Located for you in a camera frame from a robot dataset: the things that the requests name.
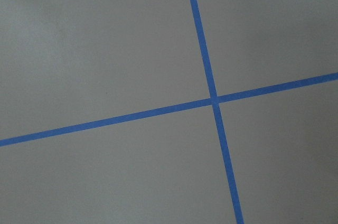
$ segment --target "vertical blue line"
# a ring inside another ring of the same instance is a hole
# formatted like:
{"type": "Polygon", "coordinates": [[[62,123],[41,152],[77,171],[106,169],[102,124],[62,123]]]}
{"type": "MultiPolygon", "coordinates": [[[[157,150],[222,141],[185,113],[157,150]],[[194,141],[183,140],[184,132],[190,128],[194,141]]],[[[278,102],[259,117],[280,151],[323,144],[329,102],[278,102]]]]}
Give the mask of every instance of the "vertical blue line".
{"type": "Polygon", "coordinates": [[[215,117],[218,137],[219,137],[222,155],[223,155],[223,161],[226,167],[226,173],[227,173],[227,178],[228,178],[228,183],[229,183],[229,189],[230,189],[234,214],[236,217],[237,224],[244,224],[242,210],[241,210],[239,197],[238,197],[238,191],[237,191],[236,182],[234,179],[234,173],[233,173],[232,164],[231,164],[231,158],[230,158],[230,152],[228,148],[226,133],[224,130],[221,110],[219,106],[216,86],[215,86],[214,78],[212,75],[208,48],[206,46],[206,41],[205,41],[205,36],[204,36],[204,31],[203,31],[203,26],[202,26],[202,21],[201,21],[201,15],[200,15],[197,0],[190,0],[190,3],[191,3],[192,13],[194,16],[197,36],[199,39],[202,60],[203,60],[203,65],[204,65],[204,71],[205,71],[206,81],[208,83],[208,88],[209,88],[209,93],[210,93],[210,98],[211,98],[211,103],[212,103],[212,109],[213,109],[213,113],[215,117]]]}

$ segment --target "gray background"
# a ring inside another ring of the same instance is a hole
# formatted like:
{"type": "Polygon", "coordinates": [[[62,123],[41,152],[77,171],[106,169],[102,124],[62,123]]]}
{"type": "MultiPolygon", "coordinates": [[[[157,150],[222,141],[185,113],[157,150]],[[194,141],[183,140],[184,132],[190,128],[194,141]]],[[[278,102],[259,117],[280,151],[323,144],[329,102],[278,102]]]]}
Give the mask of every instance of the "gray background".
{"type": "MultiPolygon", "coordinates": [[[[338,0],[198,0],[219,95],[338,72],[338,0]]],[[[189,0],[0,0],[0,139],[208,98],[189,0]]],[[[246,223],[337,223],[337,83],[221,104],[246,223]]],[[[211,107],[0,148],[1,223],[235,223],[211,107]]]]}

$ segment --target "blue stripe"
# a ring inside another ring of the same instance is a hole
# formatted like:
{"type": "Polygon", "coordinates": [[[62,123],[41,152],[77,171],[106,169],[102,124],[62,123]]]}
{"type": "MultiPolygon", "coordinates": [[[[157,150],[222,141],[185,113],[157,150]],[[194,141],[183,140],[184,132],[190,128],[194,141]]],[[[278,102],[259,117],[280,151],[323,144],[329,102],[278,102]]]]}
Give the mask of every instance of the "blue stripe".
{"type": "Polygon", "coordinates": [[[200,16],[200,11],[199,11],[197,0],[190,0],[190,3],[191,3],[192,13],[193,13],[193,16],[194,16],[197,36],[198,36],[198,39],[199,39],[199,44],[200,44],[200,49],[201,49],[201,54],[202,54],[202,60],[203,60],[203,64],[204,64],[204,71],[205,71],[206,81],[208,83],[209,93],[210,93],[210,97],[211,97],[211,104],[212,104],[212,109],[213,109],[213,113],[214,113],[214,117],[215,117],[218,137],[219,137],[219,141],[220,141],[220,145],[221,145],[223,161],[224,161],[224,165],[225,165],[225,168],[226,168],[226,173],[227,173],[227,178],[228,178],[228,183],[229,183],[229,189],[230,189],[234,214],[235,214],[235,217],[236,217],[237,224],[244,224],[244,220],[243,220],[243,216],[242,216],[242,210],[241,210],[239,197],[238,197],[238,191],[237,191],[236,182],[235,182],[234,173],[233,173],[233,168],[232,168],[232,164],[231,164],[231,158],[230,158],[230,152],[229,152],[229,148],[228,148],[226,133],[225,133],[225,130],[224,130],[224,125],[223,125],[223,121],[222,121],[221,110],[220,110],[220,107],[219,107],[217,91],[216,91],[215,82],[214,82],[214,79],[213,79],[208,48],[206,46],[206,41],[205,41],[205,36],[204,36],[204,31],[203,31],[203,26],[202,26],[202,21],[201,21],[201,16],[200,16]]]}
{"type": "Polygon", "coordinates": [[[182,111],[182,110],[199,108],[199,107],[208,106],[208,105],[211,105],[211,100],[203,99],[203,100],[198,100],[198,101],[186,102],[184,104],[178,104],[178,105],[172,105],[172,106],[167,106],[167,107],[158,108],[158,109],[141,111],[141,112],[137,112],[137,113],[133,113],[129,115],[123,115],[123,116],[112,117],[112,118],[107,118],[107,119],[98,120],[98,121],[92,121],[92,122],[79,124],[79,125],[71,125],[67,127],[58,128],[58,129],[46,130],[44,132],[32,133],[32,134],[27,134],[23,136],[3,139],[0,141],[0,147],[17,144],[21,142],[33,141],[33,140],[40,139],[40,138],[47,138],[47,137],[52,137],[52,136],[57,136],[57,135],[62,135],[62,134],[67,134],[67,133],[79,132],[81,130],[88,130],[88,129],[93,129],[97,127],[107,126],[107,125],[119,124],[119,123],[132,121],[132,120],[138,120],[138,119],[142,119],[146,117],[153,117],[153,116],[173,113],[177,111],[182,111]]]}
{"type": "Polygon", "coordinates": [[[224,95],[224,96],[220,96],[218,100],[219,102],[234,101],[234,100],[249,98],[253,96],[260,96],[260,95],[266,95],[266,94],[270,94],[274,92],[290,90],[294,88],[306,87],[306,86],[324,83],[324,82],[333,81],[333,80],[338,80],[338,72],[326,74],[322,76],[317,76],[317,77],[312,77],[308,79],[303,79],[303,80],[291,81],[291,82],[273,85],[269,87],[257,88],[257,89],[242,91],[242,92],[233,93],[229,95],[224,95]]]}

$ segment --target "gray surface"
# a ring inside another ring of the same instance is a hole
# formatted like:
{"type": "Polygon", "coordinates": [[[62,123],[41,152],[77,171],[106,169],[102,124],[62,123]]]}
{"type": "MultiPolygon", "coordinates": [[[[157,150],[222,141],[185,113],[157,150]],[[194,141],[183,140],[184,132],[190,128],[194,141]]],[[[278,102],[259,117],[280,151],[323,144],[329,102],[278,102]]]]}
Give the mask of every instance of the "gray surface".
{"type": "Polygon", "coordinates": [[[0,148],[2,223],[234,223],[212,109],[0,148]]]}
{"type": "Polygon", "coordinates": [[[221,104],[246,223],[338,222],[338,82],[221,104]]]}
{"type": "Polygon", "coordinates": [[[209,96],[189,0],[0,4],[0,138],[209,96]]]}
{"type": "Polygon", "coordinates": [[[198,0],[218,93],[338,71],[338,0],[198,0]]]}

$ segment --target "blue tape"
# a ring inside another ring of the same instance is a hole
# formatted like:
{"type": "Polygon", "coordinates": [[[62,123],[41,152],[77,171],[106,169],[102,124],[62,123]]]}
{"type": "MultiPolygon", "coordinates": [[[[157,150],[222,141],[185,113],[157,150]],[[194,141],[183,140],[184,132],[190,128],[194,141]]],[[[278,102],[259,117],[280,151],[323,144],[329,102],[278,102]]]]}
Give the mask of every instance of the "blue tape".
{"type": "Polygon", "coordinates": [[[190,0],[190,3],[191,3],[192,13],[194,16],[197,36],[198,36],[198,40],[200,44],[204,71],[205,71],[206,81],[208,83],[209,93],[211,97],[211,104],[212,104],[212,109],[213,109],[213,113],[215,117],[218,137],[219,137],[219,141],[221,145],[223,161],[224,161],[224,165],[226,168],[234,214],[236,217],[237,224],[244,224],[242,210],[241,210],[241,206],[239,202],[237,186],[236,186],[236,181],[234,178],[234,173],[233,173],[233,168],[232,168],[232,163],[231,163],[231,158],[230,158],[230,152],[229,152],[227,138],[226,138],[226,133],[224,130],[217,91],[216,91],[215,82],[214,82],[214,78],[212,74],[208,48],[206,46],[198,2],[197,0],[190,0]]]}
{"type": "Polygon", "coordinates": [[[27,142],[27,141],[33,141],[33,140],[41,139],[41,138],[47,138],[47,137],[67,134],[67,133],[79,132],[81,130],[88,130],[88,129],[93,129],[97,127],[107,126],[107,125],[119,124],[119,123],[128,122],[132,120],[147,118],[147,117],[153,117],[153,116],[158,116],[158,115],[163,115],[163,114],[168,114],[168,113],[173,113],[173,112],[178,112],[178,111],[183,111],[183,110],[188,110],[188,109],[193,109],[193,108],[199,108],[199,107],[208,106],[208,105],[211,105],[211,100],[203,99],[203,100],[186,102],[184,104],[178,104],[178,105],[172,105],[172,106],[167,106],[167,107],[158,108],[158,109],[141,111],[141,112],[137,112],[137,113],[133,113],[129,115],[123,115],[123,116],[118,116],[118,117],[102,119],[98,121],[92,121],[92,122],[79,124],[79,125],[71,125],[67,127],[58,128],[58,129],[46,130],[44,132],[32,133],[32,134],[27,134],[23,136],[3,139],[0,141],[0,147],[22,143],[22,142],[27,142]]]}
{"type": "Polygon", "coordinates": [[[325,83],[328,81],[338,80],[338,72],[330,73],[322,76],[312,77],[303,80],[296,80],[287,83],[282,83],[278,85],[273,85],[269,87],[257,88],[247,91],[242,91],[238,93],[233,93],[229,95],[220,96],[218,98],[219,102],[234,101],[244,98],[250,98],[254,96],[266,95],[274,92],[280,92],[284,90],[290,90],[294,88],[306,87],[314,84],[325,83]]]}

